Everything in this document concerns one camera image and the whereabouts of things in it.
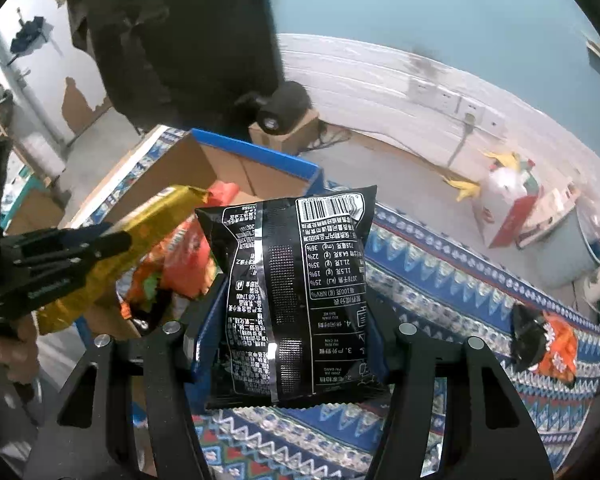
gold wrapper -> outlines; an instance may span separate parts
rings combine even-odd
[[[131,235],[131,248],[97,262],[87,274],[83,288],[38,309],[35,316],[40,334],[57,332],[71,325],[106,291],[107,286],[133,267],[195,208],[204,205],[207,197],[208,193],[203,189],[168,187],[113,225],[106,234],[126,231]]]

white wood panel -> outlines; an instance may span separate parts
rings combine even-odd
[[[600,183],[600,158],[548,115],[468,72],[409,52],[360,41],[279,34],[285,77],[307,86],[314,107],[336,124],[410,150],[444,166],[462,123],[411,102],[410,77],[431,81],[483,102],[506,121],[504,140],[475,130],[452,169],[477,180],[489,165],[481,151],[517,150],[536,163],[547,187],[581,173]]]

light blue wall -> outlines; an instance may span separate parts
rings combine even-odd
[[[542,110],[600,156],[600,74],[573,0],[271,0],[278,32],[417,52]]]

